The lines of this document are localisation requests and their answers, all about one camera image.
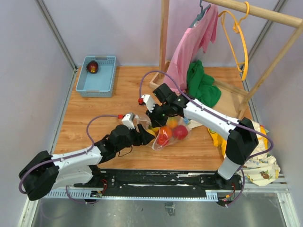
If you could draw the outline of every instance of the white wall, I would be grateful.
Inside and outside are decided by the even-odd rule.
[[[158,65],[161,0],[45,0],[76,64],[89,54],[113,54],[122,65]],[[273,9],[277,0],[254,0],[253,5]],[[199,0],[171,0],[167,59],[171,59],[181,37],[200,12]],[[237,18],[245,14],[234,12]],[[244,56],[241,39],[226,27],[239,60]],[[249,16],[242,29],[250,49],[266,21]],[[234,59],[221,24],[217,41],[199,58],[207,66],[234,66]]]
[[[18,174],[51,147],[72,70],[33,0],[1,1],[0,29],[0,226],[15,227]]]
[[[288,1],[283,13],[302,18],[303,1]],[[274,24],[250,61],[250,87],[282,48],[294,29]],[[277,65],[253,97],[262,123],[275,142],[277,158],[303,224],[302,129],[303,129],[303,35]]]

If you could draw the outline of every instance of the green towel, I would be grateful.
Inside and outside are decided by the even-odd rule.
[[[213,83],[214,78],[204,73],[200,60],[190,63],[187,71],[187,92],[209,107],[216,105],[221,97],[221,91]]]

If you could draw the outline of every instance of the wooden post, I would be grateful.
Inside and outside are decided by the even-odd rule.
[[[166,57],[166,40],[167,40],[167,24],[169,20],[169,0],[161,1],[161,37],[160,37],[160,58],[159,70],[165,70],[165,57]]]
[[[281,59],[284,57],[284,55],[287,53],[287,51],[292,47],[292,45],[295,43],[295,41],[300,37],[301,33],[303,32],[303,22],[301,22],[300,26],[294,30],[284,47],[280,50],[278,55],[275,57],[275,59],[271,62],[269,67],[265,70],[263,75],[260,77],[260,79],[257,81],[257,83],[254,85],[254,87],[249,91],[249,93],[244,97],[243,101],[238,107],[238,112],[241,112],[241,110],[246,106],[250,98],[256,93],[257,89],[263,84],[265,79],[270,75],[272,70],[277,66],[277,64],[281,61]]]
[[[218,5],[218,6],[223,6],[223,7],[229,8],[229,9],[234,9],[234,10],[242,12],[242,13],[246,13],[246,10],[247,10],[247,6],[245,3],[234,1],[234,0],[204,0],[204,1]],[[278,22],[283,25],[295,27],[295,28],[298,28],[299,25],[303,21],[303,19],[300,19],[297,17],[285,15],[283,13],[278,13],[278,12],[274,12],[274,11],[271,11],[268,9],[263,9],[263,8],[251,6],[251,5],[250,5],[249,14],[256,16],[256,17],[266,19],[266,20]]]

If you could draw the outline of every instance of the wooden table top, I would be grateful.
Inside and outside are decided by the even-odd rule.
[[[157,67],[118,67],[113,96],[111,98],[83,98],[75,90],[78,72],[69,104],[66,110],[60,135],[55,147],[55,154],[83,149],[91,145],[86,135],[86,126],[95,116],[101,114],[134,114],[145,115],[146,107],[138,105],[139,84],[142,76]],[[214,78],[243,88],[236,68],[205,68],[205,72]],[[153,73],[143,83],[142,94],[152,94],[148,87]],[[251,118],[249,110],[245,116]],[[95,120],[89,132],[95,141],[109,134],[120,120],[100,118]],[[121,151],[121,155],[130,149]],[[221,150],[213,146],[211,136],[205,126],[192,130],[190,138],[177,144],[167,146],[161,151],[154,151],[148,146],[134,147],[124,157],[116,156],[99,165],[100,168],[117,169],[166,169],[166,170],[217,170],[223,161]]]

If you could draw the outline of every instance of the pink cloth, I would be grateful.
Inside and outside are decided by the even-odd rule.
[[[171,59],[167,73],[174,78],[181,90],[186,90],[186,77],[189,64],[202,47],[207,51],[209,41],[216,40],[218,23],[218,7],[211,4],[211,7],[199,21],[196,27],[188,28],[184,33],[175,53]],[[163,83],[166,83],[171,90],[178,92],[173,82],[165,77]]]

